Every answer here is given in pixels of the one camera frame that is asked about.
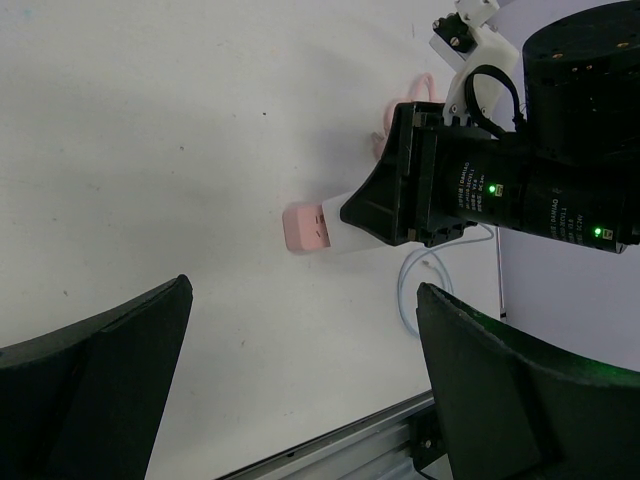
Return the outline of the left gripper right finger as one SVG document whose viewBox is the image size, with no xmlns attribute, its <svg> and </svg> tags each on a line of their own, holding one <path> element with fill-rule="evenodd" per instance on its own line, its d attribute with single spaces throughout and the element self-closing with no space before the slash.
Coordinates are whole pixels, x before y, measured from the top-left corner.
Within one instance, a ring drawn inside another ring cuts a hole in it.
<svg viewBox="0 0 640 480">
<path fill-rule="evenodd" d="M 636 479 L 639 374 L 484 315 L 433 284 L 417 320 L 456 479 Z"/>
</svg>

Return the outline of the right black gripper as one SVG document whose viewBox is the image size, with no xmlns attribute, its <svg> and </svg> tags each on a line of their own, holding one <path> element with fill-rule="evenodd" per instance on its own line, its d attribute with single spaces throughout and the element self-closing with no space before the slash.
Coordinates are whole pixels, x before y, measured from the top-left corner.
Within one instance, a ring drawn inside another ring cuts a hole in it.
<svg viewBox="0 0 640 480">
<path fill-rule="evenodd" d="M 438 246 L 479 223 L 522 231 L 525 142 L 446 127 L 442 106 L 399 103 L 380 160 L 341 219 L 386 245 Z"/>
</svg>

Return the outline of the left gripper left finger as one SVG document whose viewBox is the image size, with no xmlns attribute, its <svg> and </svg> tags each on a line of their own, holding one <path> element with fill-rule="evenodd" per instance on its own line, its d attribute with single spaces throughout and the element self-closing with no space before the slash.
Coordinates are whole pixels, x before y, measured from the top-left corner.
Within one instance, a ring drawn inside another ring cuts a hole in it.
<svg viewBox="0 0 640 480">
<path fill-rule="evenodd" d="M 192 285 L 180 275 L 3 347 L 2 478 L 144 478 L 192 302 Z"/>
</svg>

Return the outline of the white plug adapter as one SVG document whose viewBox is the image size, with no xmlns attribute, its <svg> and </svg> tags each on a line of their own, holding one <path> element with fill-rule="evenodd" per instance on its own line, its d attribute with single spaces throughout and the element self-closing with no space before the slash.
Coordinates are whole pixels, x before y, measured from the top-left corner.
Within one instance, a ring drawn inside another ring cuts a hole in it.
<svg viewBox="0 0 640 480">
<path fill-rule="evenodd" d="M 344 222 L 341 217 L 342 206 L 351 198 L 354 191 L 329 198 L 322 202 L 322 211 L 332 254 L 347 254 L 380 247 L 386 244 L 373 235 Z"/>
</svg>

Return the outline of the pink power strip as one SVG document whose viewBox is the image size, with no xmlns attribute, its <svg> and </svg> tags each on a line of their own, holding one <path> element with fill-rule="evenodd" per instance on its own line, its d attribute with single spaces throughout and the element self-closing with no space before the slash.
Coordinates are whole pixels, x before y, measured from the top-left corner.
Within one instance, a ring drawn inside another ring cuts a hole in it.
<svg viewBox="0 0 640 480">
<path fill-rule="evenodd" d="M 283 212 L 282 223 L 290 252 L 314 252 L 331 246 L 321 204 L 293 205 Z"/>
</svg>

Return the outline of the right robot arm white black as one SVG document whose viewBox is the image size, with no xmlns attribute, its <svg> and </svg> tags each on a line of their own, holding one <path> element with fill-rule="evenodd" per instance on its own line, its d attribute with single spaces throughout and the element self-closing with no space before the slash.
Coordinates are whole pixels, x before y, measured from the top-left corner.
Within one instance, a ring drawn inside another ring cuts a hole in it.
<svg viewBox="0 0 640 480">
<path fill-rule="evenodd" d="M 639 5 L 579 11 L 514 47 L 496 1 L 433 24 L 454 69 L 444 102 L 393 111 L 381 159 L 343 222 L 435 247 L 479 223 L 605 252 L 639 241 Z"/>
</svg>

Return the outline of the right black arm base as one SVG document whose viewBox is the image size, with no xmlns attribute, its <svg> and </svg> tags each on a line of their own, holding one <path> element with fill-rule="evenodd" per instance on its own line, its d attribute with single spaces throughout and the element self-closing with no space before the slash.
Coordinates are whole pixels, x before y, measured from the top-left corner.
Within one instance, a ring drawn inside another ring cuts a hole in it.
<svg viewBox="0 0 640 480">
<path fill-rule="evenodd" d="M 434 406 L 412 415 L 409 425 L 409 452 L 414 471 L 423 479 L 450 476 L 443 461 L 447 454 Z"/>
</svg>

